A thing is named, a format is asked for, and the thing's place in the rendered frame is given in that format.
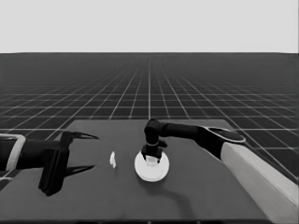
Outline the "small thin white T-shaped piece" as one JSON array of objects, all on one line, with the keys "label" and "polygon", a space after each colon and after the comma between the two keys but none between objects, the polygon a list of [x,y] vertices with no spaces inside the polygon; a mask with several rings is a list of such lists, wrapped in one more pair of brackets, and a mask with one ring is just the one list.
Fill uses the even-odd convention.
[{"label": "small thin white T-shaped piece", "polygon": [[117,167],[115,155],[116,155],[115,152],[112,151],[112,153],[110,154],[110,158],[109,158],[109,163],[113,167],[113,169],[115,169]]}]

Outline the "large thick white disc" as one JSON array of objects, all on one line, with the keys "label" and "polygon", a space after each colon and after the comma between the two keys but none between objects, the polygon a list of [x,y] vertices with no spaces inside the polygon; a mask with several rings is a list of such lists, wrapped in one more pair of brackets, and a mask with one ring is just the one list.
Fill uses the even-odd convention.
[{"label": "large thick white disc", "polygon": [[151,156],[147,156],[147,161],[144,161],[141,152],[135,156],[135,172],[144,181],[157,182],[162,180],[168,174],[169,168],[170,162],[164,152],[160,162]]}]

